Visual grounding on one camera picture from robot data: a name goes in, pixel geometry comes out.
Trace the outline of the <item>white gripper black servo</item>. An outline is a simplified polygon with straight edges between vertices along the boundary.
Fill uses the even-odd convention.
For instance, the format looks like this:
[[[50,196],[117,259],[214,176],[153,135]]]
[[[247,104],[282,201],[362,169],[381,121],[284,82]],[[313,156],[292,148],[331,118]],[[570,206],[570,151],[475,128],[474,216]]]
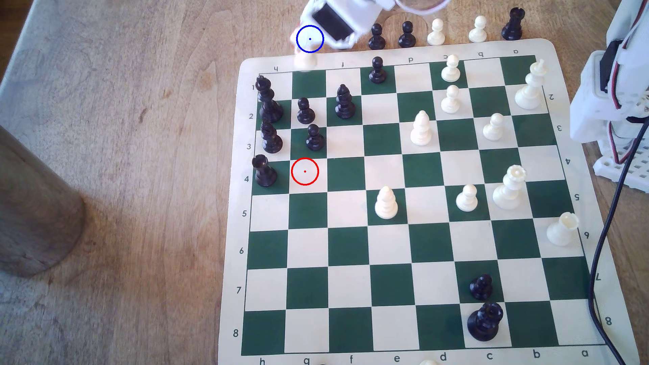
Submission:
[[[290,34],[293,52],[316,53],[324,44],[350,49],[393,7],[394,1],[308,1],[303,24]]]

